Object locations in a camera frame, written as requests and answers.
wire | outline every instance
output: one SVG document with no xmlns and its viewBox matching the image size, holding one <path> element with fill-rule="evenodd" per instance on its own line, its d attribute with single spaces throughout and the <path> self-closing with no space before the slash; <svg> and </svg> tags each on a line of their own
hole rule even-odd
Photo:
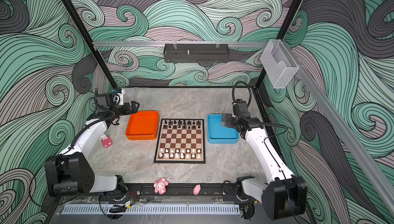
<svg viewBox="0 0 394 224">
<path fill-rule="evenodd" d="M 238 83 L 240 83 L 240 84 L 243 84 L 244 86 L 246 86 L 247 87 L 247 89 L 248 89 L 248 91 L 249 91 L 249 101 L 248 101 L 248 103 L 247 103 L 247 107 L 249 108 L 249 105 L 250 105 L 250 102 L 252 101 L 252 89 L 251 89 L 251 87 L 248 85 L 248 84 L 246 84 L 245 82 L 243 82 L 243 81 L 237 81 L 234 85 L 233 85 L 233 89 L 231 90 L 231 96 L 233 97 L 233 103 L 236 103 L 237 101 L 235 100 L 235 95 L 234 95 L 234 92 L 235 92 L 235 88 L 238 86 Z"/>
</svg>

chessboard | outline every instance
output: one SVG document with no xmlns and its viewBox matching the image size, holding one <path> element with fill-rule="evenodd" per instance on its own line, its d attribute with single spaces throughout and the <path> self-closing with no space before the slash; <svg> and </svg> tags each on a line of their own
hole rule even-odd
<svg viewBox="0 0 394 224">
<path fill-rule="evenodd" d="M 204 119 L 161 119 L 154 163 L 205 163 Z"/>
</svg>

hello kitty figurine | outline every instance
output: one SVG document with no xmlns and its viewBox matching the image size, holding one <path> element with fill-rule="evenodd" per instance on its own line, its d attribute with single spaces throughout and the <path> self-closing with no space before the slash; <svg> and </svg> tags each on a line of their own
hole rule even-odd
<svg viewBox="0 0 394 224">
<path fill-rule="evenodd" d="M 155 193 L 163 194 L 165 193 L 165 186 L 168 185 L 168 181 L 165 180 L 165 178 L 161 178 L 159 181 L 156 181 L 155 184 L 153 184 L 155 188 Z"/>
</svg>

orange tray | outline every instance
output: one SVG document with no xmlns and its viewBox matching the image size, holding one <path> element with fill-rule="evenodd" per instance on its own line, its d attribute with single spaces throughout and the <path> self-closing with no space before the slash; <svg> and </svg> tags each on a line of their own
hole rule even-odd
<svg viewBox="0 0 394 224">
<path fill-rule="evenodd" d="M 130 116 L 126 129 L 129 140 L 154 140 L 157 138 L 159 113 L 157 111 L 139 111 Z"/>
</svg>

pink toy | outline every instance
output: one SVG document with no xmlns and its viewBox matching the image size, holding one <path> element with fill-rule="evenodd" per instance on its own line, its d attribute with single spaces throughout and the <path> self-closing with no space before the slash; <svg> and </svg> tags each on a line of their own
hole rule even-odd
<svg viewBox="0 0 394 224">
<path fill-rule="evenodd" d="M 201 191 L 201 186 L 200 185 L 196 185 L 193 189 L 193 194 L 194 195 L 198 195 Z"/>
<path fill-rule="evenodd" d="M 165 193 L 165 186 L 168 185 L 168 181 L 165 178 L 161 178 L 159 181 L 156 181 L 153 186 L 155 187 L 155 192 L 159 194 Z"/>
</svg>

